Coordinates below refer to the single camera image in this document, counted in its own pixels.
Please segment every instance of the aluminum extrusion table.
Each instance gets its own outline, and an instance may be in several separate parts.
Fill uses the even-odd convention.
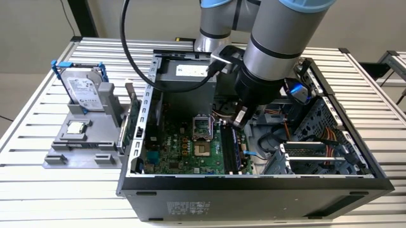
[[[153,49],[192,50],[190,42],[128,41],[132,57],[146,73]],[[67,96],[47,73],[0,139],[0,227],[253,227],[406,226],[406,117],[351,54],[336,48],[307,48],[347,115],[395,191],[333,220],[142,223],[125,199],[116,197],[118,169],[42,169],[41,163],[67,113]],[[105,64],[113,93],[129,102],[124,81],[141,98],[145,83],[130,68],[117,39],[70,42],[58,61]]]

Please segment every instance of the orange wire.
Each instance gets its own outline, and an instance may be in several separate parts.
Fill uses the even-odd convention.
[[[286,128],[286,124],[285,124],[285,121],[284,121],[284,131],[285,131],[285,137],[288,139],[288,141],[290,140],[290,134],[289,134],[289,130]]]
[[[327,127],[325,127],[325,132],[327,132],[327,140],[329,140],[329,131]],[[325,145],[325,157],[329,157],[329,148],[327,145]]]

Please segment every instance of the blue tab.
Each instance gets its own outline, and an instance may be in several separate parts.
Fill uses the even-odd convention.
[[[252,151],[242,151],[242,154],[246,154],[246,155],[253,155],[253,156],[256,156],[256,152],[252,152]]]
[[[59,62],[57,64],[58,67],[62,67],[62,68],[69,68],[73,66],[73,63],[71,62]]]

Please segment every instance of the white label on hard drive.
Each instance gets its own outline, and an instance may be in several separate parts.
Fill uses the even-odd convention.
[[[101,110],[102,105],[93,82],[86,78],[75,77],[69,77],[67,82],[78,105],[90,111]]]
[[[176,76],[194,76],[194,77],[205,77],[206,66],[200,65],[177,65],[176,66]]]
[[[166,210],[170,215],[206,215],[209,204],[209,201],[165,202]]]

